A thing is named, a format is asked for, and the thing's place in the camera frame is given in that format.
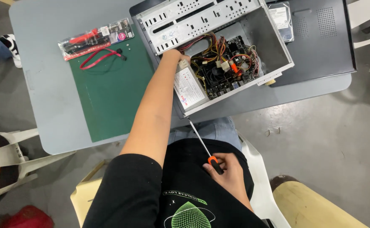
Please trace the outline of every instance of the gray table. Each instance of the gray table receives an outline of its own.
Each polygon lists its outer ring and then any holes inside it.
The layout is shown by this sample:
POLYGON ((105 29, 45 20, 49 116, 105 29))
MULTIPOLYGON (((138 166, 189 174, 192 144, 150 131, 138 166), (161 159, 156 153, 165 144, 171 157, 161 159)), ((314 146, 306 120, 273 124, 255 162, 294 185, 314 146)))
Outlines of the gray table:
MULTIPOLYGON (((21 0, 10 18, 23 62, 40 140, 49 154, 88 148, 127 138, 92 143, 68 62, 57 41, 100 25, 130 18, 142 0, 21 0)), ((194 122, 276 106, 346 89, 351 75, 339 75, 276 88, 252 86, 192 115, 194 122)), ((173 112, 171 127, 186 125, 173 112)))

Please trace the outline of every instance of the concrete floor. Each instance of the concrete floor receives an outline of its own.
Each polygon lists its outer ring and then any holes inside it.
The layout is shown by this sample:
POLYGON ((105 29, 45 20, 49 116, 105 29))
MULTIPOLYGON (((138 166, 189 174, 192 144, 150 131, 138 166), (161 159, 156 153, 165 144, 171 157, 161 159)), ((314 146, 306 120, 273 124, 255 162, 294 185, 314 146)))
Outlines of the concrete floor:
MULTIPOLYGON (((0 3, 0 35, 12 33, 8 8, 0 3)), ((356 50, 356 59, 358 73, 345 91, 233 119, 262 154, 270 178, 294 176, 370 227, 370 45, 356 50)), ((22 70, 12 60, 0 62, 0 131, 35 127, 22 70)), ((38 137, 21 145, 30 157, 46 154, 38 137)), ((84 149, 40 169, 38 179, 6 195, 0 202, 0 215, 32 204, 50 215, 56 227, 79 227, 70 194, 98 162, 115 157, 122 145, 84 149)))

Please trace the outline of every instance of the green graphic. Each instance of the green graphic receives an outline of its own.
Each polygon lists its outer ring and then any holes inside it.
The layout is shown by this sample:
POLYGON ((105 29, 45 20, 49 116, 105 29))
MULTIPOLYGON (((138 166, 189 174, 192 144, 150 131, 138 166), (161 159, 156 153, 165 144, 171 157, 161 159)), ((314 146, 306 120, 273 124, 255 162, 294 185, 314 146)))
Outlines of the green graphic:
POLYGON ((172 228, 211 228, 208 218, 189 201, 172 216, 172 228))
POLYGON ((183 192, 180 192, 180 191, 165 191, 162 193, 162 195, 178 195, 178 196, 182 196, 182 197, 185 197, 185 198, 188 198, 188 199, 192 199, 192 200, 196 200, 200 203, 203 203, 204 205, 208 205, 206 203, 206 201, 202 200, 202 199, 199 199, 193 195, 190 195, 188 193, 183 193, 183 192))

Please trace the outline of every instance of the shoe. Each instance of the shoe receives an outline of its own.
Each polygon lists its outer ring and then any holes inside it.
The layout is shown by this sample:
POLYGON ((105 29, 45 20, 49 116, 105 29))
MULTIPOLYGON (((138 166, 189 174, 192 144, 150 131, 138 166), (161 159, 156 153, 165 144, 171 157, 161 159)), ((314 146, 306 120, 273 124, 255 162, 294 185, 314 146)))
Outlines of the shoe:
POLYGON ((15 35, 7 34, 7 35, 3 35, 2 37, 9 40, 9 42, 11 43, 9 50, 10 52, 12 52, 13 62, 15 63, 15 66, 17 68, 21 68, 22 62, 20 61, 20 55, 19 55, 18 47, 16 45, 15 35))

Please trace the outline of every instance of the screwdriver set package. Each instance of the screwdriver set package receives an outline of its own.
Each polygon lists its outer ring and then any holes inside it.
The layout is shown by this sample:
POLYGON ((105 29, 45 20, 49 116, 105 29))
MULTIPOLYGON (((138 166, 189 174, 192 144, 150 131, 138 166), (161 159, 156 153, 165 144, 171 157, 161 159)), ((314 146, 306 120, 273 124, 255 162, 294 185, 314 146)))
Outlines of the screwdriver set package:
POLYGON ((129 19, 94 28, 58 42, 64 60, 70 60, 134 37, 129 19))

